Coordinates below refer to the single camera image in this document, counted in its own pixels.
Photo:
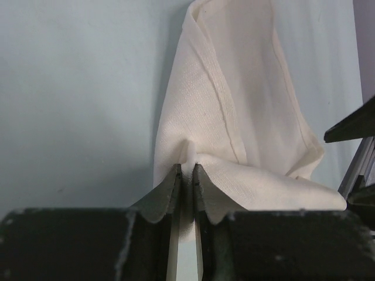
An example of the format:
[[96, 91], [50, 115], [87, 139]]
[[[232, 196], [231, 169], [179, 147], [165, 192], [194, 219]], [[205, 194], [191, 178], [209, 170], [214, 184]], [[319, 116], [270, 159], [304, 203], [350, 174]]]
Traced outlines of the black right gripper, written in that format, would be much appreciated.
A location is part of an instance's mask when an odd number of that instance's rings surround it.
[[[374, 97], [371, 97], [355, 112], [325, 132], [326, 143], [349, 141], [374, 136]], [[347, 209], [355, 213], [370, 230], [374, 231], [374, 184], [351, 192], [347, 198]]]

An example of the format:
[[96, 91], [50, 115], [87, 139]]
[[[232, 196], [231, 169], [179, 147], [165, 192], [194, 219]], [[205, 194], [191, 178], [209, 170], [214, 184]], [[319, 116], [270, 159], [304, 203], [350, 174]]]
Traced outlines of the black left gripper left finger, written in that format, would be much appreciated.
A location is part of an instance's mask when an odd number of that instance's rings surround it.
[[2, 280], [175, 280], [182, 171], [128, 208], [24, 208], [1, 221]]

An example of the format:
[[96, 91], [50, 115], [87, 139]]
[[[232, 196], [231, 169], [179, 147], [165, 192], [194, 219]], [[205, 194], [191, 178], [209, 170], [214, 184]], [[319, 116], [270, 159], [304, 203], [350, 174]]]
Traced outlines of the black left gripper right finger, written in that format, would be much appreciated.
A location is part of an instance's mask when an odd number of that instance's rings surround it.
[[193, 170], [200, 280], [373, 280], [374, 242], [350, 211], [248, 211]]

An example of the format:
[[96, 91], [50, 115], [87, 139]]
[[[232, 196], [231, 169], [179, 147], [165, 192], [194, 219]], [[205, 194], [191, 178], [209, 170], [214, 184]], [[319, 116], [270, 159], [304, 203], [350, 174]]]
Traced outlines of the white cloth napkin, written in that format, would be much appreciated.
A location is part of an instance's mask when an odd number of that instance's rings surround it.
[[346, 209], [311, 181], [324, 150], [301, 113], [271, 1], [194, 1], [159, 120], [154, 184], [180, 164], [180, 239], [194, 238], [192, 173], [248, 210]]

